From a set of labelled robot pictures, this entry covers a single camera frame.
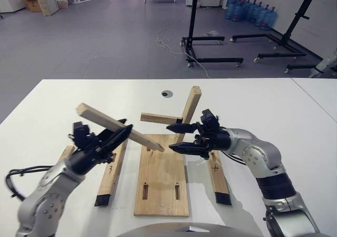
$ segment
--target robotic arm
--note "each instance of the robotic arm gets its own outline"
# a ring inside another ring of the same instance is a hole
[[[170,145],[170,148],[181,154],[200,155],[206,160],[212,150],[240,157],[256,178],[263,194],[265,221],[272,236],[319,233],[300,193],[295,191],[286,174],[280,151],[246,130],[221,127],[218,118],[208,109],[202,113],[202,124],[172,124],[167,127],[176,133],[199,131],[194,143],[182,142]]]
[[[35,191],[27,198],[15,190],[10,180],[10,174],[13,173],[11,171],[6,177],[8,187],[11,188],[14,196],[23,200],[18,211],[20,227],[16,236],[55,236],[58,221],[70,193],[95,165],[113,162],[112,151],[128,138],[131,129],[132,125],[125,126],[115,133],[105,129],[96,136],[90,133],[89,127],[82,122],[74,123],[70,138],[78,149],[69,158],[52,166],[42,177]]]

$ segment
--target silver robot arm segment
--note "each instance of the silver robot arm segment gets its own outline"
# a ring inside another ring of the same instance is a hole
[[[58,162],[44,174],[36,190],[21,203],[17,237],[54,236],[65,201],[85,178],[68,166],[68,159]]]
[[[273,144],[242,129],[225,129],[231,145],[224,151],[246,163],[256,178],[266,206],[266,223],[272,236],[304,236],[319,229],[299,192],[296,192]]]

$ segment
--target white cable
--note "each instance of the white cable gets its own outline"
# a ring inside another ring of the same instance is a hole
[[[180,53],[180,52],[174,52],[174,51],[172,51],[171,47],[169,45],[165,44],[161,39],[157,39],[157,46],[162,47],[162,48],[165,48],[167,46],[172,54],[184,54],[184,55],[187,55],[189,58],[195,60],[195,62],[198,63],[198,65],[205,70],[207,78],[212,79],[209,76],[206,68],[203,65],[201,65],[195,58],[193,58],[192,56],[188,55],[188,53],[185,53],[185,52],[184,53]]]
[[[186,18],[186,16],[187,16],[187,15],[181,17],[181,18],[178,19],[176,22],[179,22],[180,20]],[[195,58],[193,58],[192,56],[188,55],[188,53],[185,53],[185,52],[180,53],[180,52],[174,52],[174,51],[172,51],[171,47],[170,47],[169,45],[167,45],[166,43],[164,43],[164,41],[163,41],[162,39],[160,39],[159,33],[162,32],[162,31],[164,31],[164,30],[166,30],[166,28],[167,28],[169,25],[171,25],[172,23],[176,23],[176,22],[170,22],[170,23],[167,23],[167,24],[164,26],[163,29],[161,29],[160,31],[156,32],[156,44],[157,44],[157,46],[159,46],[159,47],[161,47],[161,48],[168,47],[168,49],[170,50],[170,52],[171,52],[172,54],[183,54],[183,55],[186,55],[186,56],[188,56],[189,58],[193,59],[196,63],[198,63],[198,65],[199,65],[200,67],[202,67],[202,68],[205,70],[205,73],[206,73],[207,78],[211,79],[211,77],[209,76],[209,74],[208,74],[206,68],[205,68],[203,65],[201,65],[200,62],[198,62]],[[164,38],[166,38],[166,40],[167,40],[166,42],[167,42],[167,43],[170,41],[166,36],[164,36]]]

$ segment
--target wooden block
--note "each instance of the wooden block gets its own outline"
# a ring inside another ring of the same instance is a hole
[[[142,147],[135,216],[189,216],[183,156],[168,146],[176,135],[148,134],[164,152]]]
[[[208,166],[216,202],[218,204],[232,205],[226,178],[223,174],[219,151],[212,151],[210,153]]]
[[[193,86],[190,91],[190,95],[187,99],[184,111],[183,111],[183,124],[189,124],[191,122],[192,116],[198,105],[199,99],[201,97],[201,89],[199,86]],[[176,142],[180,143],[183,141],[185,134],[181,133],[178,135]]]
[[[65,158],[68,158],[69,156],[71,156],[75,151],[75,147],[74,146],[66,146],[65,149],[63,150],[63,153],[61,154],[60,158],[58,159],[58,161],[61,161]]]
[[[166,116],[166,115],[159,115],[159,114],[152,114],[152,113],[145,113],[142,112],[141,114],[141,121],[152,122],[152,123],[160,123],[160,124],[175,124],[182,122],[181,117],[173,117],[173,116]]]
[[[116,154],[115,161],[106,165],[95,206],[109,205],[110,197],[115,193],[120,178],[126,145],[127,140],[114,150],[113,153]]]
[[[118,129],[124,127],[125,125],[121,122],[113,119],[112,117],[109,117],[108,115],[82,103],[77,108],[76,111],[79,116],[90,120],[98,125],[101,125],[110,131],[116,132]],[[150,149],[153,150],[159,150],[161,152],[164,152],[164,149],[153,139],[145,136],[144,134],[135,131],[132,129],[131,134],[129,136],[130,140],[133,140],[135,142],[138,142]]]

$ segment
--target black rubber foot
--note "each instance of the black rubber foot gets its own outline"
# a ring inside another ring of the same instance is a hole
[[[230,195],[226,193],[216,192],[215,200],[217,204],[232,205]]]
[[[109,205],[110,194],[99,195],[96,197],[95,206],[108,206]]]

